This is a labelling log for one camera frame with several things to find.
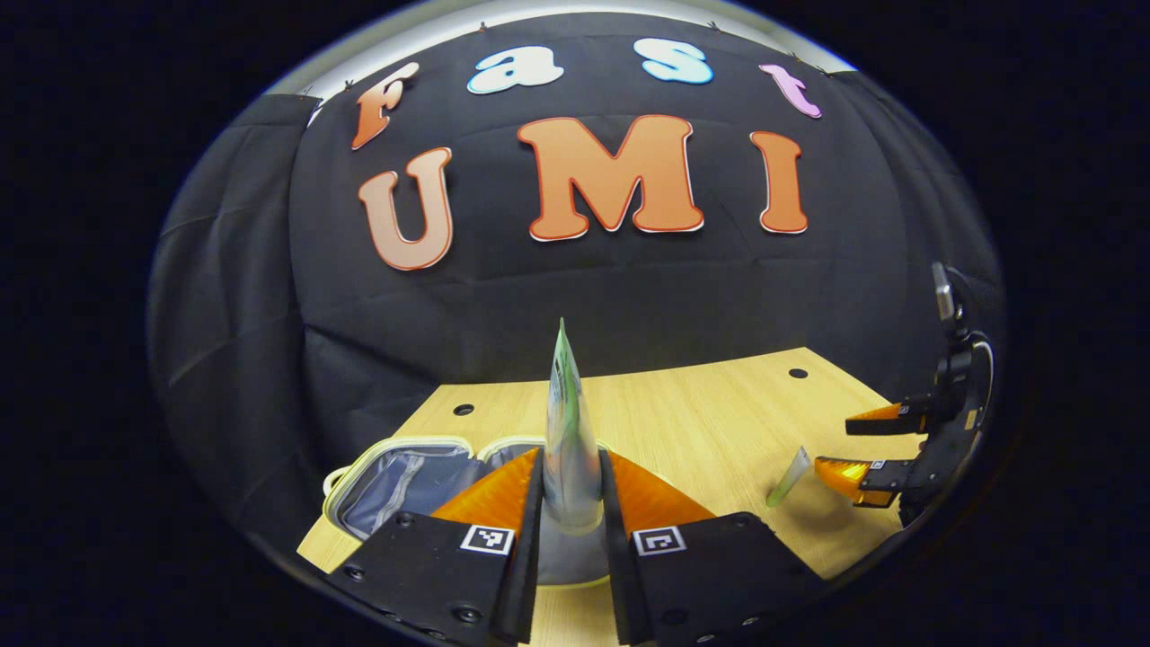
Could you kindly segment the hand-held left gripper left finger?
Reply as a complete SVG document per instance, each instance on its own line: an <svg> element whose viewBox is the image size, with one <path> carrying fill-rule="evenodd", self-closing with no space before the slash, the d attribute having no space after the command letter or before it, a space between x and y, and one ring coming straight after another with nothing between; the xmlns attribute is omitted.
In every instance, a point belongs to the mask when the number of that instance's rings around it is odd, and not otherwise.
<svg viewBox="0 0 1150 647"><path fill-rule="evenodd" d="M527 450L430 515L394 513L334 568L330 590L423 646L529 642L543 471Z"/></svg>

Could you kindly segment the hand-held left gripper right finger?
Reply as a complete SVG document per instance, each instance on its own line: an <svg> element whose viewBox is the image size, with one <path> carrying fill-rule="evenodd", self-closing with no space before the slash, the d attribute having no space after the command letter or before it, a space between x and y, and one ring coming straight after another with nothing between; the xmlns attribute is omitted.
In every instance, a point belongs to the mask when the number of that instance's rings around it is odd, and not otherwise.
<svg viewBox="0 0 1150 647"><path fill-rule="evenodd" d="M826 590L756 513L716 516L612 450L600 463L620 644L769 646Z"/></svg>

